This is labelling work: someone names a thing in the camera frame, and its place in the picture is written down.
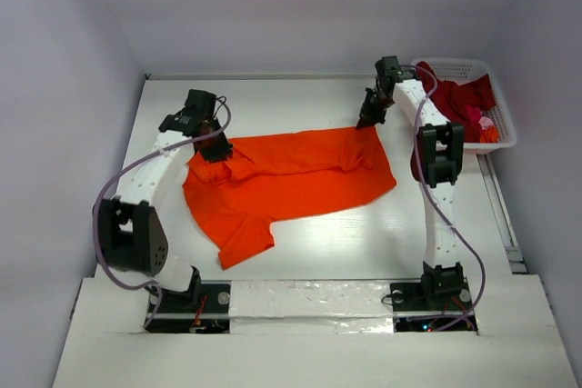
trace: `white tabletop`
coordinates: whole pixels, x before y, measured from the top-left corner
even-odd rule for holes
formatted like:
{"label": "white tabletop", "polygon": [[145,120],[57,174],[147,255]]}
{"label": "white tabletop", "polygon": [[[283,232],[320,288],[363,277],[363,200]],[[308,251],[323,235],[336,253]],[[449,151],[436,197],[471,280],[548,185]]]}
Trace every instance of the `white tabletop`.
{"label": "white tabletop", "polygon": [[[157,127],[167,114],[182,108],[191,88],[227,96],[233,119],[226,134],[232,138],[355,125],[364,90],[372,84],[373,78],[147,81],[125,164],[149,152]],[[225,115],[219,118],[224,122]],[[199,230],[176,184],[159,212],[170,250],[184,256],[206,280],[419,277],[425,216],[418,185],[410,173],[412,127],[404,113],[392,107],[386,124],[377,131],[397,187],[372,204],[274,223],[274,248],[223,271],[218,249]],[[511,274],[474,155],[464,158],[455,191],[455,219],[483,257],[489,275]],[[477,274],[470,253],[460,249],[458,254],[466,273]]]}

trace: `metal screw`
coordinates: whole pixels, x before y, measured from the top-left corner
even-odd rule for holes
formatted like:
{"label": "metal screw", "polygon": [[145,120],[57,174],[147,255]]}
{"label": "metal screw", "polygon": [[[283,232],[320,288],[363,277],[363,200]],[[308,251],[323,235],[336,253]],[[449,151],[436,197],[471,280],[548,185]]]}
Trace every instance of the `metal screw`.
{"label": "metal screw", "polygon": [[404,297],[402,296],[401,290],[394,290],[391,294],[392,302],[393,303],[402,303],[404,302]]}
{"label": "metal screw", "polygon": [[463,290],[459,293],[458,298],[461,299],[461,301],[468,303],[471,301],[471,293],[467,290]]}
{"label": "metal screw", "polygon": [[228,304],[230,302],[230,294],[223,291],[218,295],[218,302],[220,304]]}

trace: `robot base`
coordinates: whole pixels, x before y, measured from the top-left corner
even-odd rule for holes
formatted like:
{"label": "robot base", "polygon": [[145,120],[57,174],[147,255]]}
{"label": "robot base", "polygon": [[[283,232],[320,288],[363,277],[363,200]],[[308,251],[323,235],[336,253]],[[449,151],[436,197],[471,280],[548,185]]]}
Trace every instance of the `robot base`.
{"label": "robot base", "polygon": [[393,283],[390,284],[390,296],[392,297],[392,310],[394,313],[443,312],[445,309],[448,311],[463,311],[454,302],[453,298],[462,303],[465,308],[473,304],[467,282],[463,283],[462,289],[458,293],[438,296],[438,298],[435,298],[435,296],[428,297],[420,282]]}
{"label": "robot base", "polygon": [[[228,333],[230,283],[201,283],[193,276],[190,289],[180,300],[169,294],[162,299],[150,333]],[[154,309],[150,302],[148,314]]]}

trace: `cable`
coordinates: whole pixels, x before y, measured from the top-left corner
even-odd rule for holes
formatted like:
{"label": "cable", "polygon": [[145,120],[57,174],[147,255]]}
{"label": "cable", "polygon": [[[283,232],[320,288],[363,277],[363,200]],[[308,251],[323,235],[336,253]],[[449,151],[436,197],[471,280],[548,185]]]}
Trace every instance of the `cable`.
{"label": "cable", "polygon": [[[460,300],[458,300],[456,297],[451,297],[451,300],[453,301],[454,304],[456,304],[459,308],[461,308],[461,311],[463,313],[467,313],[467,309],[465,309],[465,306],[461,303]],[[475,326],[471,323],[471,321],[466,318],[465,321],[467,322],[467,325],[471,326],[473,328],[473,330],[475,331]]]}
{"label": "cable", "polygon": [[382,304],[387,304],[388,306],[392,306],[391,303],[387,302],[386,299],[391,299],[392,298],[392,294],[387,294],[384,297],[382,297]]}
{"label": "cable", "polygon": [[222,108],[226,104],[226,96],[223,95],[223,96],[217,97],[216,100],[218,102],[220,102],[220,105],[215,110],[215,114],[212,116],[212,118],[216,118],[216,115],[218,114],[218,111],[220,111],[220,108]]}
{"label": "cable", "polygon": [[196,315],[194,317],[194,321],[192,322],[192,325],[190,326],[190,329],[194,329],[200,325],[200,314],[204,311],[204,307],[206,306],[207,300],[208,300],[207,295],[202,297],[202,301],[200,302],[200,307],[196,311]]}
{"label": "cable", "polygon": [[119,279],[117,279],[117,277],[115,277],[115,275],[111,271],[111,268],[107,265],[105,257],[103,256],[103,250],[101,249],[101,244],[99,242],[99,209],[101,207],[101,203],[103,202],[103,199],[105,198],[105,195],[107,194],[107,191],[109,191],[109,188],[111,188],[111,186],[115,182],[117,182],[121,178],[121,176],[123,176],[127,172],[133,170],[134,168],[138,167],[139,165],[145,163],[146,161],[149,161],[150,159],[153,159],[161,154],[164,154],[165,152],[170,152],[171,150],[177,149],[178,147],[182,147],[184,145],[188,145],[188,144],[192,144],[192,143],[197,143],[199,141],[204,141],[204,140],[207,140],[207,139],[210,139],[210,138],[213,138],[215,136],[222,134],[225,131],[225,129],[228,127],[228,125],[230,124],[231,113],[230,113],[230,108],[226,104],[226,98],[224,99],[224,101],[221,101],[221,100],[218,100],[218,101],[222,102],[222,105],[226,109],[226,122],[225,122],[224,126],[222,126],[220,129],[218,129],[210,134],[201,135],[201,136],[198,136],[196,138],[189,138],[187,140],[180,141],[179,143],[171,144],[167,147],[156,150],[155,152],[152,152],[151,154],[147,154],[146,156],[131,163],[130,165],[128,165],[127,167],[122,169],[118,174],[113,176],[111,179],[109,179],[105,183],[105,185],[103,186],[103,188],[99,192],[99,195],[97,196],[95,204],[93,205],[93,244],[95,247],[95,255],[97,257],[97,261],[99,262],[99,264],[101,264],[101,267],[103,268],[103,271],[105,272],[107,277],[109,279],[111,279],[111,282],[113,282],[115,285],[119,286],[120,288],[123,288],[124,290],[128,290],[128,291],[141,290],[142,288],[146,288],[147,286],[153,286],[156,289],[157,302],[156,302],[156,305],[154,306],[154,310],[152,311],[152,313],[150,313],[149,317],[147,317],[147,319],[145,320],[144,329],[152,322],[152,320],[154,319],[154,316],[157,313],[157,310],[160,307],[160,303],[162,303],[162,287],[158,282],[156,282],[154,280],[146,281],[146,282],[143,282],[142,284],[139,284],[139,285],[128,285],[128,284],[123,283]]}
{"label": "cable", "polygon": [[434,323],[436,320],[438,320],[438,317],[445,315],[447,313],[447,308],[448,308],[448,303],[445,304],[445,309],[443,309],[443,312],[440,315],[438,315],[432,322],[430,322],[429,325]]}
{"label": "cable", "polygon": [[[432,73],[430,73],[428,70],[426,70],[423,67],[419,67],[417,65],[402,65],[402,66],[405,68],[412,68],[412,69],[415,69],[417,71],[420,70],[421,72],[427,74],[433,80],[433,83],[434,83],[434,86],[431,88],[431,90],[428,93],[426,93],[426,96],[423,98],[422,102],[418,106],[418,109],[416,110],[416,117],[415,117],[414,129],[413,129],[413,131],[414,131],[414,156],[415,156],[415,160],[416,160],[416,168],[418,170],[418,176],[420,179],[420,185],[422,186],[422,190],[424,191],[426,198],[430,202],[431,206],[435,209],[436,213],[440,216],[440,218],[443,220],[443,222],[445,222],[445,224],[448,227],[450,227],[453,234],[455,234],[457,236],[459,241],[461,243],[463,243],[463,245],[467,248],[467,250],[471,254],[473,254],[473,256],[475,256],[475,259],[477,259],[477,262],[479,264],[479,268],[481,269],[481,286],[479,287],[479,292],[477,294],[477,298],[475,299],[473,304],[467,309],[466,312],[462,313],[459,316],[454,316],[455,320],[453,320],[452,322],[447,323],[444,326],[441,326],[438,329],[435,329],[435,331],[433,331],[433,332],[442,332],[442,331],[445,331],[446,329],[448,329],[449,327],[454,326],[455,324],[457,324],[458,322],[460,322],[462,320],[467,320],[468,314],[471,313],[475,309],[475,307],[478,305],[478,303],[481,301],[481,297],[483,296],[483,292],[485,291],[485,280],[486,280],[485,265],[483,264],[483,260],[481,259],[481,257],[477,253],[477,251],[471,246],[471,244],[468,243],[468,241],[465,239],[465,237],[457,230],[457,228],[455,227],[453,222],[451,222],[448,219],[448,217],[445,215],[445,213],[443,213],[440,210],[440,208],[438,207],[437,203],[433,199],[433,197],[428,189],[428,185],[426,184],[425,175],[423,174],[423,171],[422,171],[422,164],[420,162],[420,153],[418,152],[418,139],[417,139],[418,131],[420,130],[420,115],[422,114],[422,108],[425,105],[425,103],[428,101],[430,96],[437,90],[438,81]],[[452,317],[452,315],[444,315],[443,314],[437,318],[451,318],[451,317]],[[411,319],[423,320],[422,317],[412,317]]]}

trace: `robotic arm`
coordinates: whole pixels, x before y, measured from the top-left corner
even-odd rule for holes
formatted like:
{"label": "robotic arm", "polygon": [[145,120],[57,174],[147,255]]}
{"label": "robotic arm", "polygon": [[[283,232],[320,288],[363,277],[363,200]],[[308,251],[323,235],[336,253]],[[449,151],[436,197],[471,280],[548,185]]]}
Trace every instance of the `robotic arm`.
{"label": "robotic arm", "polygon": [[[376,63],[376,87],[366,90],[357,128],[384,123],[386,110],[397,104],[415,125],[426,92],[414,70],[403,70],[395,56]],[[429,194],[446,217],[453,217],[453,192],[463,160],[464,129],[452,124],[427,100],[419,114],[416,147],[420,167],[411,159],[411,171],[420,185],[422,171],[427,190],[420,186],[425,204],[426,251],[419,283],[392,284],[395,311],[443,310],[464,289],[463,268],[457,257],[457,239],[426,197]]]}
{"label": "robotic arm", "polygon": [[[184,108],[168,115],[159,126],[152,152],[219,131],[216,101],[220,98],[206,91],[190,90]],[[186,179],[186,165],[195,153],[209,162],[222,161],[232,154],[232,145],[221,133],[163,152],[144,162],[130,183],[113,199],[103,200],[98,211],[99,243],[107,265],[155,278],[164,289],[164,302],[185,311],[199,305],[200,275],[196,268],[168,254],[157,211],[176,180],[183,183]]]}

